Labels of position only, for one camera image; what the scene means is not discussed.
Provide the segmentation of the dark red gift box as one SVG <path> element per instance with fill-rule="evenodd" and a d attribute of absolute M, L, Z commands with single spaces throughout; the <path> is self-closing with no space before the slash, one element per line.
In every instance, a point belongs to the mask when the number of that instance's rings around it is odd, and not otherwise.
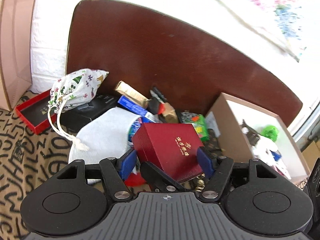
<path fill-rule="evenodd" d="M 191 124 L 143 123 L 132 142 L 140 163 L 153 163 L 179 183 L 202 173 L 197 150 L 203 143 Z"/>

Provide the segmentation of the brown hair claw clip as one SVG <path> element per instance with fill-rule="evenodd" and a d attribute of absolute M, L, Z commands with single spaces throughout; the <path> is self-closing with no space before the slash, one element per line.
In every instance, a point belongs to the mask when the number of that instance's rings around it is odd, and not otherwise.
<path fill-rule="evenodd" d="M 260 134 L 253 129 L 252 127 L 248 126 L 245 120 L 242 120 L 242 124 L 240 125 L 242 132 L 247 137 L 247 140 L 251 146 L 256 146 L 258 141 L 260 140 Z"/>

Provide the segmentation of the green mosquito repellent bottle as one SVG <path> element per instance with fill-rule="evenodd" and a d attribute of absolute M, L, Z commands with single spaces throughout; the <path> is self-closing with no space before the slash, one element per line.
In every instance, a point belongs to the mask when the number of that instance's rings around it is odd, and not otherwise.
<path fill-rule="evenodd" d="M 276 142 L 278 139 L 279 130 L 276 128 L 276 126 L 273 125 L 267 125 L 263 128 L 261 135 L 263 137 L 266 137 L 273 142 Z"/>

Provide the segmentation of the white pink glove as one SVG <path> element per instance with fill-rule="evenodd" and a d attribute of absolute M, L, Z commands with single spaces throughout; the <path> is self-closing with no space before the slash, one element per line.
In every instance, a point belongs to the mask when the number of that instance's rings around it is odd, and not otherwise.
<path fill-rule="evenodd" d="M 282 160 L 278 146 L 271 139 L 260 136 L 257 142 L 252 143 L 251 149 L 253 157 L 260 159 L 280 175 L 291 180 L 291 176 L 287 170 L 287 166 Z"/>

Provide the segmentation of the brown monogram pouch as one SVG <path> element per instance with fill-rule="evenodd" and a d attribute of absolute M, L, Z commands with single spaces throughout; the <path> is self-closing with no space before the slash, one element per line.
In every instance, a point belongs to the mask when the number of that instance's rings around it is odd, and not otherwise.
<path fill-rule="evenodd" d="M 207 140 L 207 141 L 205 141 L 203 143 L 204 148 L 213 157 L 223 156 L 223 151 L 224 150 L 220 147 L 220 144 L 219 144 L 219 142 L 217 140 L 217 137 L 215 135 L 214 130 L 209 128 L 208 129 L 208 135 L 209 135 L 209 140 Z M 207 179 L 205 178 L 204 174 L 198 176 L 196 178 L 195 191 L 201 192 L 204 189 L 206 182 L 207 182 Z"/>

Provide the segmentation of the red tape roll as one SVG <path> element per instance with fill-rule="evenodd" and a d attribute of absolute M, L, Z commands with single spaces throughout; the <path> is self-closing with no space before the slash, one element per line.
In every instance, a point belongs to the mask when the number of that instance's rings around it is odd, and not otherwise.
<path fill-rule="evenodd" d="M 146 184 L 145 179 L 142 177 L 140 172 L 134 174 L 133 172 L 129 175 L 129 177 L 124 181 L 127 187 L 137 187 Z"/>

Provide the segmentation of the white round cloth pad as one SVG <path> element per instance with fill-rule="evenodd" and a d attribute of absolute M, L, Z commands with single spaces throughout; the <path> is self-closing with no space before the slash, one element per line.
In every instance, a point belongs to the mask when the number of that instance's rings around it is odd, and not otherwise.
<path fill-rule="evenodd" d="M 76 137 L 88 146 L 88 150 L 82 151 L 72 146 L 68 162 L 82 159 L 88 165 L 98 164 L 108 157 L 120 158 L 133 146 L 129 142 L 129 131 L 139 118 L 139 115 L 119 107 L 109 109 L 80 129 Z"/>

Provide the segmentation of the blue card pack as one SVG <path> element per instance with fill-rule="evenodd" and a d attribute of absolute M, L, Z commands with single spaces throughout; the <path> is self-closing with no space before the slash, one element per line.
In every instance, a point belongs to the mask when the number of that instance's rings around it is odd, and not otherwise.
<path fill-rule="evenodd" d="M 132 142 L 132 138 L 135 135 L 135 133 L 139 130 L 143 123 L 143 119 L 141 117 L 138 117 L 131 125 L 129 132 L 128 132 L 128 141 Z"/>

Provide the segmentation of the green snack packet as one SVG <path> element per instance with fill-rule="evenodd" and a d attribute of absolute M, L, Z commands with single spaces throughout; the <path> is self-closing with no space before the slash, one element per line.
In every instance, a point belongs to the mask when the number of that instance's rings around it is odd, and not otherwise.
<path fill-rule="evenodd" d="M 202 142 L 209 140 L 208 129 L 202 114 L 183 111 L 180 113 L 180 121 L 183 124 L 191 124 Z"/>

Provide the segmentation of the blue medicine box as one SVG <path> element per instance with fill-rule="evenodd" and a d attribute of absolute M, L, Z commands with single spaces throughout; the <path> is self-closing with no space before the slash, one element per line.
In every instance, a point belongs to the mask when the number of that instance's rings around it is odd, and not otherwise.
<path fill-rule="evenodd" d="M 162 123 L 157 115 L 154 115 L 154 114 L 150 113 L 148 110 L 144 109 L 140 105 L 138 105 L 138 104 L 134 103 L 133 101 L 129 100 L 124 95 L 122 95 L 119 98 L 118 104 L 121 107 L 124 107 L 125 109 L 127 109 L 128 111 L 130 111 L 130 112 L 132 112 L 132 113 L 134 113 L 136 115 L 139 115 L 142 118 L 142 122 L 143 123 L 149 123 L 149 122 L 151 122 L 151 123 Z"/>

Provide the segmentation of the gold wrapped bar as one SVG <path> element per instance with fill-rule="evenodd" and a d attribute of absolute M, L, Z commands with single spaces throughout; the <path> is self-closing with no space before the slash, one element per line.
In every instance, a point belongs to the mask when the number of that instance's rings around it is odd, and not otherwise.
<path fill-rule="evenodd" d="M 124 81 L 119 81 L 114 90 L 119 94 L 127 97 L 132 102 L 140 105 L 143 108 L 148 107 L 148 98 L 145 97 L 143 94 L 132 88 L 130 85 L 125 83 Z"/>

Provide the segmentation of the lettered leopard tablecloth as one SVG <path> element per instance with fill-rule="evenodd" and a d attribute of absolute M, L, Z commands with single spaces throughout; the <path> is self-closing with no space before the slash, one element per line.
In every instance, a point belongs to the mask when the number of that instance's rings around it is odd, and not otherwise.
<path fill-rule="evenodd" d="M 68 164 L 71 142 L 51 128 L 39 135 L 15 111 L 1 110 L 1 239 L 22 239 L 24 197 Z"/>

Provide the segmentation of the dark brown wooden board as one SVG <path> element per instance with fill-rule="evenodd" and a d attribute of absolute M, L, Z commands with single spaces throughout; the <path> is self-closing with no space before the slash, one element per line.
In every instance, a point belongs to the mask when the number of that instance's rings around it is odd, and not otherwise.
<path fill-rule="evenodd" d="M 67 72 L 108 71 L 99 92 L 124 81 L 143 95 L 157 87 L 176 109 L 207 113 L 221 93 L 263 107 L 290 125 L 302 102 L 282 81 L 218 38 L 154 10 L 82 0 L 69 32 Z"/>

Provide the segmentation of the floral plastic bag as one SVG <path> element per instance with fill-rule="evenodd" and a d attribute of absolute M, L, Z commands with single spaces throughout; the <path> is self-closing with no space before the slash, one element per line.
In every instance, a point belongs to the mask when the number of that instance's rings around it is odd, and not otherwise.
<path fill-rule="evenodd" d="M 306 49 L 299 0 L 216 0 L 242 25 L 296 61 Z"/>

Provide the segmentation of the printed drawstring pouch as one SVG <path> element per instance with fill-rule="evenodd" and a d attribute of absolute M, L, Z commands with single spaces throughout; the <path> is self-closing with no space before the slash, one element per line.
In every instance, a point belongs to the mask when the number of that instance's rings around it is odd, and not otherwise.
<path fill-rule="evenodd" d="M 73 146 L 80 151 L 88 151 L 89 147 L 62 128 L 61 115 L 91 102 L 108 74 L 108 71 L 100 69 L 80 69 L 59 78 L 50 90 L 47 119 L 58 135 L 71 141 Z"/>

